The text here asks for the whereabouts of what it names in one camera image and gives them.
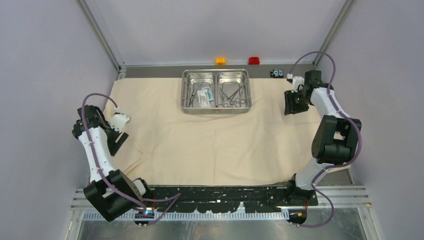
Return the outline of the cream cloth wrap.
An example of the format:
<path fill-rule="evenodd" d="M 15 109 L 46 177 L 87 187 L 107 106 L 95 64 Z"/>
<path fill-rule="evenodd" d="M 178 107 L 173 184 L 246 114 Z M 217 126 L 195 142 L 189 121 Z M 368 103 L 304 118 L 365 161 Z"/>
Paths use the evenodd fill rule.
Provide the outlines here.
<path fill-rule="evenodd" d="M 128 138 L 113 165 L 149 185 L 254 186 L 289 180 L 311 158 L 320 124 L 314 107 L 284 115 L 284 79 L 250 81 L 252 107 L 243 114 L 186 114 L 179 78 L 125 78 L 112 101 L 130 117 Z"/>

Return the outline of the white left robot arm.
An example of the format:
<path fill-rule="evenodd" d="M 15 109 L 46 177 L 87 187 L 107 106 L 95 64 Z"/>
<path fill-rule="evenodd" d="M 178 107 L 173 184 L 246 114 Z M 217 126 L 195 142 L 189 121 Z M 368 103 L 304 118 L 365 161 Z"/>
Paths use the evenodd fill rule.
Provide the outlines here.
<path fill-rule="evenodd" d="M 106 120 L 94 105 L 85 105 L 77 112 L 80 119 L 72 135 L 82 144 L 89 164 L 89 185 L 83 189 L 86 199 L 108 222 L 134 209 L 136 203 L 148 207 L 154 197 L 146 181 L 131 180 L 112 164 L 129 136 L 123 129 L 131 118 L 116 112 Z"/>

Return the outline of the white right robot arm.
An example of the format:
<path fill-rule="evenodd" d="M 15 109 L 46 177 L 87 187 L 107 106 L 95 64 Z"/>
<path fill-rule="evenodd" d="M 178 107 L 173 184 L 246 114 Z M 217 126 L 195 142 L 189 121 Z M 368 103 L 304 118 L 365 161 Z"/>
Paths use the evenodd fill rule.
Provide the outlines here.
<path fill-rule="evenodd" d="M 309 201 L 316 184 L 332 169 L 346 167 L 357 153 L 362 123 L 350 118 L 335 97 L 334 88 L 321 79 L 319 70 L 303 77 L 287 74 L 292 88 L 284 92 L 284 115 L 303 113 L 314 106 L 320 124 L 311 143 L 311 159 L 288 181 L 285 198 L 291 205 Z"/>

